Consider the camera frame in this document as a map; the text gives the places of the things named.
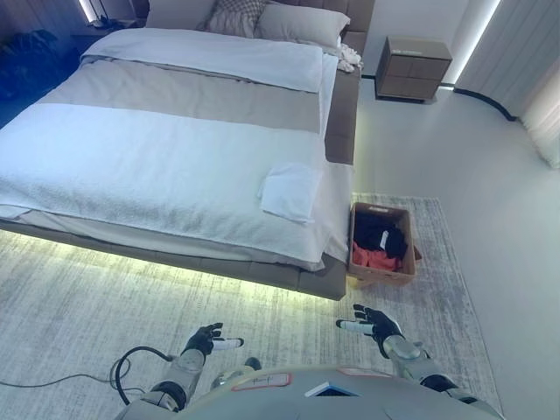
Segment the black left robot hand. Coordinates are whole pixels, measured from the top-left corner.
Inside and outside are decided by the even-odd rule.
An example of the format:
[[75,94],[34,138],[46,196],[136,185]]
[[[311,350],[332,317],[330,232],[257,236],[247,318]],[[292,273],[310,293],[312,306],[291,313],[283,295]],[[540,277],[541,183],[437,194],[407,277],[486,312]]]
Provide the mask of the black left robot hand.
[[212,351],[231,350],[244,346],[243,338],[222,337],[222,327],[221,322],[200,327],[188,339],[182,353],[194,349],[208,356]]

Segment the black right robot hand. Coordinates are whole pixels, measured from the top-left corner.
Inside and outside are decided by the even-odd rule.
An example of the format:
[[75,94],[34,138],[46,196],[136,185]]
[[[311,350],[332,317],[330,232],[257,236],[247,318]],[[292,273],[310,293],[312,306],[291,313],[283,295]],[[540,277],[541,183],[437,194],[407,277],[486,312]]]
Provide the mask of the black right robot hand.
[[403,335],[399,325],[382,311],[354,304],[353,314],[354,320],[337,319],[335,325],[339,329],[372,338],[381,353],[384,352],[383,343],[387,338]]

